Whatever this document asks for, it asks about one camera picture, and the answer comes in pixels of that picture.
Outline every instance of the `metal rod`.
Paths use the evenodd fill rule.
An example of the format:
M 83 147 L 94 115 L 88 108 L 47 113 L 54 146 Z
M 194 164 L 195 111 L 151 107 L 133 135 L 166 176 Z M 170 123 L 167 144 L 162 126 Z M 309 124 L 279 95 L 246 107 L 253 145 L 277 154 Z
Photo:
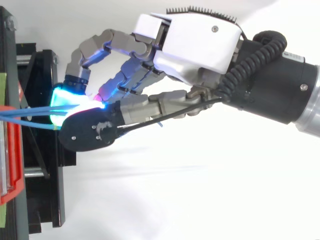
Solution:
M 24 169 L 24 177 L 25 178 L 39 178 L 44 177 L 44 173 L 41 170 L 41 167 L 26 167 Z
M 16 64 L 18 66 L 27 66 L 30 62 L 31 55 L 17 55 Z

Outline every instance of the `robotic hand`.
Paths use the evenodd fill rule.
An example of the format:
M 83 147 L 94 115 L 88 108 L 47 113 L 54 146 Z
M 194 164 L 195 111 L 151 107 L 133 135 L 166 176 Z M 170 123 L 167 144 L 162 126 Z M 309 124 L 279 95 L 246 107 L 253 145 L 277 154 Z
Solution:
M 234 18 L 207 9 L 142 14 L 132 34 L 107 29 L 72 53 L 62 88 L 79 95 L 85 94 L 89 67 L 111 50 L 130 59 L 99 89 L 96 99 L 105 107 L 69 116 L 59 139 L 72 151 L 99 149 L 129 131 L 195 116 L 218 102 L 294 122 L 320 136 L 319 68 L 285 52 L 286 46 L 285 37 L 274 31 L 248 40 Z M 166 76 L 192 86 L 190 92 L 142 94 Z

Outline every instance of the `white background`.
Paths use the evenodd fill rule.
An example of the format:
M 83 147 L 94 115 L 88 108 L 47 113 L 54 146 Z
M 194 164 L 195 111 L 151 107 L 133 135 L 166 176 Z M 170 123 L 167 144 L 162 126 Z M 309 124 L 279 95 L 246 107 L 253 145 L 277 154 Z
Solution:
M 131 33 L 142 13 L 197 5 L 238 17 L 249 38 L 283 33 L 287 51 L 320 62 L 318 0 L 1 0 L 18 20 L 19 43 L 60 57 L 104 29 Z M 88 94 L 127 59 L 93 66 Z M 168 79 L 149 88 L 185 88 Z M 132 132 L 112 146 L 79 153 L 64 172 L 66 222 L 42 225 L 34 240 L 320 239 L 318 138 L 216 105 L 195 117 Z

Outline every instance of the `red plastic part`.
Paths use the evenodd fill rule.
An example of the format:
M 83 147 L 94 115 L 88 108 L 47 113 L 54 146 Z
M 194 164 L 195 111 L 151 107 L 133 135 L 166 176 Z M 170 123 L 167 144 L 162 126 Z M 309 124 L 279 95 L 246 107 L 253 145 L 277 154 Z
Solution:
M 14 109 L 11 106 L 0 106 L 0 111 Z M 21 126 L 10 122 L 7 122 L 6 125 L 10 185 L 12 189 L 8 189 L 7 194 L 0 198 L 0 205 L 14 199 L 25 187 Z

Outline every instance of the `coiled black cable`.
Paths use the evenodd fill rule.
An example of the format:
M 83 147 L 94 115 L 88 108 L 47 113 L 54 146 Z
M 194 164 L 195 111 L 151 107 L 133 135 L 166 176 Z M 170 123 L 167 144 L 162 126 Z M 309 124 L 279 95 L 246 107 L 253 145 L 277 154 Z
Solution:
M 278 58 L 287 47 L 285 36 L 276 31 L 263 31 L 254 36 L 253 41 L 263 44 L 256 52 L 235 65 L 227 72 L 214 94 L 229 102 L 237 86 L 249 79 L 261 67 Z

